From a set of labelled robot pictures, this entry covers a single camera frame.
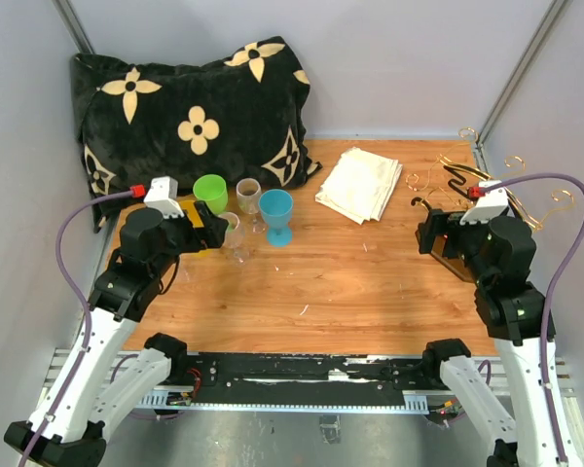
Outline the gold and black wine glass rack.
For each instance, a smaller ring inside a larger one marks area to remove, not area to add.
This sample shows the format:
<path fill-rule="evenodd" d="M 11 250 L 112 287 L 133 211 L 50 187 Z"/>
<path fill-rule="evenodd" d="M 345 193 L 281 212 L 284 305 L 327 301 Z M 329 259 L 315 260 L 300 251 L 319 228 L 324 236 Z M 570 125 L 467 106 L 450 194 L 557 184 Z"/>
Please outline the gold and black wine glass rack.
<path fill-rule="evenodd" d="M 448 187 L 455 193 L 460 195 L 459 199 L 455 199 L 453 204 L 456 205 L 457 211 L 466 212 L 468 209 L 474 206 L 474 199 L 468 194 L 468 190 L 471 187 L 478 186 L 479 184 L 495 183 L 498 181 L 492 178 L 488 173 L 475 168 L 473 166 L 460 164 L 452 161 L 446 153 L 439 154 L 436 161 L 437 164 L 441 165 L 443 169 L 452 174 L 452 178 L 448 181 Z M 433 190 L 428 189 L 427 184 L 420 183 L 420 177 L 416 173 L 409 174 L 406 177 L 405 183 L 407 187 L 418 193 L 418 196 L 411 200 L 411 205 L 420 205 L 428 211 L 430 208 L 434 208 L 428 202 L 429 197 L 434 193 Z M 525 224 L 533 232 L 539 232 L 544 229 L 544 219 L 536 219 L 532 217 L 523 206 L 521 201 L 508 189 L 503 188 L 508 196 L 508 207 L 502 212 L 512 211 L 514 216 L 525 222 Z"/>

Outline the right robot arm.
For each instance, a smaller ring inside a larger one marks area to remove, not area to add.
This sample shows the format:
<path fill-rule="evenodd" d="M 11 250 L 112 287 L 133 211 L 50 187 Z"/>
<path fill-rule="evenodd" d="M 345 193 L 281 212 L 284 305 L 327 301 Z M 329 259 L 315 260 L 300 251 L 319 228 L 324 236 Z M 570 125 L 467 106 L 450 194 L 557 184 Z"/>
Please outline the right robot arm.
<path fill-rule="evenodd" d="M 459 262 L 476 285 L 475 306 L 501 360 L 513 410 L 479 374 L 459 339 L 433 341 L 421 376 L 455 394 L 482 438 L 489 466 L 580 466 L 557 379 L 555 328 L 545 297 L 528 280 L 536 251 L 529 226 L 500 214 L 464 224 L 463 213 L 432 209 L 416 232 L 420 252 Z"/>

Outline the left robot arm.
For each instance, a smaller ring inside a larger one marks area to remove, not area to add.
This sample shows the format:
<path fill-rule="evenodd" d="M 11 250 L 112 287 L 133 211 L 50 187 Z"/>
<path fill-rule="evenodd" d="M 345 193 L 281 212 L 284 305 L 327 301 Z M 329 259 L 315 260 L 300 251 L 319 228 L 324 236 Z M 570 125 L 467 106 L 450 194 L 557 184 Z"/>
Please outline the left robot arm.
<path fill-rule="evenodd" d="M 58 378 L 35 412 L 6 430 L 4 441 L 20 453 L 21 465 L 96 466 L 118 425 L 156 385 L 200 376 L 189 367 L 186 343 L 157 333 L 126 370 L 104 382 L 148 306 L 167 292 L 167 271 L 184 254 L 222 247 L 228 221 L 202 201 L 194 207 L 199 226 L 178 204 L 169 214 L 153 207 L 129 213 L 120 245 L 86 301 L 83 329 Z"/>

